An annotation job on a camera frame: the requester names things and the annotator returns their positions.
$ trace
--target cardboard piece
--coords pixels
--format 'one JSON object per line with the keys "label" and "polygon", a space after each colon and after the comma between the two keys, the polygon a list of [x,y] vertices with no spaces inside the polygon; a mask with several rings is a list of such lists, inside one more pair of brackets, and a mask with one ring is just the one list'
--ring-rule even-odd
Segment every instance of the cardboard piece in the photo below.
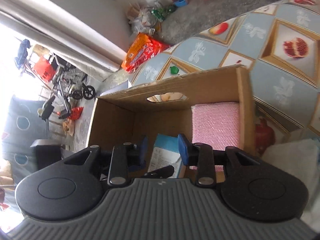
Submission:
{"label": "cardboard piece", "polygon": [[[179,92],[186,98],[151,102],[147,98]],[[138,142],[148,136],[147,167],[130,174],[140,177],[147,172],[157,134],[177,137],[184,133],[192,139],[191,106],[204,103],[240,103],[240,148],[255,154],[253,98],[250,76],[241,66],[195,72],[132,87],[97,98],[91,117],[87,146],[100,145],[112,150],[114,145]],[[194,178],[187,169],[185,178]]]}

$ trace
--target stroller wheel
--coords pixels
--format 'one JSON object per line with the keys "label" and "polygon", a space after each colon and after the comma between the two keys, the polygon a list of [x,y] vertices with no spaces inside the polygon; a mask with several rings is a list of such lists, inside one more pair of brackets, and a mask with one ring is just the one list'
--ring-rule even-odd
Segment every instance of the stroller wheel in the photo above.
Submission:
{"label": "stroller wheel", "polygon": [[72,92],[72,98],[75,100],[81,100],[83,98],[81,90],[75,90]]}
{"label": "stroller wheel", "polygon": [[85,99],[90,100],[96,96],[96,90],[93,86],[85,86],[83,88],[82,95]]}

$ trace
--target concrete floor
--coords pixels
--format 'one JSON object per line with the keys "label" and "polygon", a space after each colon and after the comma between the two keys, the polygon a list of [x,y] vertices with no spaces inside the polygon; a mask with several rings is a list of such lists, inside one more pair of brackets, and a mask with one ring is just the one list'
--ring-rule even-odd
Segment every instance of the concrete floor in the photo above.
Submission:
{"label": "concrete floor", "polygon": [[[279,0],[189,0],[189,4],[179,8],[162,23],[159,38],[174,45],[232,17],[257,9]],[[89,78],[87,84],[94,86],[97,96],[126,81],[128,73],[124,70],[112,74],[104,82]],[[94,100],[82,99],[83,113],[76,121],[75,134],[70,149],[77,152],[85,147],[92,115]]]}

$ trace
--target pomegranate print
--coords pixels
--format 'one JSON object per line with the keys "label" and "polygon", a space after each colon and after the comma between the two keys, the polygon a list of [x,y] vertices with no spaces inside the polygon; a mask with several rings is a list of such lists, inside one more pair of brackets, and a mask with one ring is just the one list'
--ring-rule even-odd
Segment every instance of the pomegranate print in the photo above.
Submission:
{"label": "pomegranate print", "polygon": [[294,0],[294,2],[304,5],[316,5],[316,2],[314,0]]}
{"label": "pomegranate print", "polygon": [[286,55],[293,58],[303,58],[308,55],[308,44],[301,38],[294,38],[291,41],[283,43],[283,49]]}

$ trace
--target pink scrubbing pad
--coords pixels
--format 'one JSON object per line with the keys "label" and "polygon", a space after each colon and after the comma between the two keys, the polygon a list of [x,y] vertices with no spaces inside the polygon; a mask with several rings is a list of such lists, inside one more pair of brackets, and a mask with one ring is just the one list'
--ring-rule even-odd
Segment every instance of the pink scrubbing pad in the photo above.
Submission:
{"label": "pink scrubbing pad", "polygon": [[239,146],[239,103],[224,102],[192,106],[192,143],[202,142],[214,150]]}

